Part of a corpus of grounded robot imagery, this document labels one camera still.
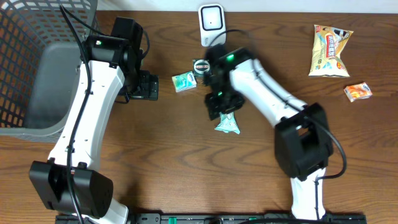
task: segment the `white backdrop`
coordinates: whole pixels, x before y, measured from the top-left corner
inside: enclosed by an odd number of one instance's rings
[[[98,0],[98,10],[197,11],[209,3],[227,12],[398,13],[398,0]]]

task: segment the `wooden tabletop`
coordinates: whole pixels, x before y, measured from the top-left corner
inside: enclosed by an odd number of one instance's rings
[[[171,77],[202,58],[197,12],[97,12],[111,31],[116,16],[137,19],[149,34],[143,69],[159,75],[158,101],[114,105],[100,172],[114,197],[164,213],[264,213],[290,210],[289,178],[274,157],[274,132],[250,102],[236,112],[241,134],[215,131],[204,104],[208,87],[176,93]],[[250,30],[263,67],[287,91],[319,102],[348,158],[346,174],[324,182],[332,213],[364,213],[368,223],[398,220],[398,17],[375,14],[231,13],[227,28]],[[309,78],[314,24],[353,30],[341,59],[351,78]],[[228,42],[245,45],[239,35]],[[373,96],[350,103],[346,85],[366,82]],[[28,171],[54,144],[0,138],[0,223],[53,223]],[[330,157],[327,174],[341,169]]]

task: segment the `small orange package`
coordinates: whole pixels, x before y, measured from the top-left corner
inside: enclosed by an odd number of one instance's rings
[[[344,92],[351,102],[357,99],[366,99],[372,96],[372,91],[365,82],[357,85],[347,86],[344,89]]]

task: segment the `white rectangular device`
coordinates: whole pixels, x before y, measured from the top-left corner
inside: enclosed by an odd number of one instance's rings
[[[221,32],[225,31],[224,8],[219,4],[207,4],[199,8],[200,39],[204,47]],[[219,36],[213,43],[225,44],[226,34]]]

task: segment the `plastic basket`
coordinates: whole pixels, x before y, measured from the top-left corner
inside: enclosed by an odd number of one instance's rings
[[[60,137],[81,63],[60,3],[97,27],[96,0],[0,0],[0,135],[38,142]],[[71,21],[83,39],[85,27]]]

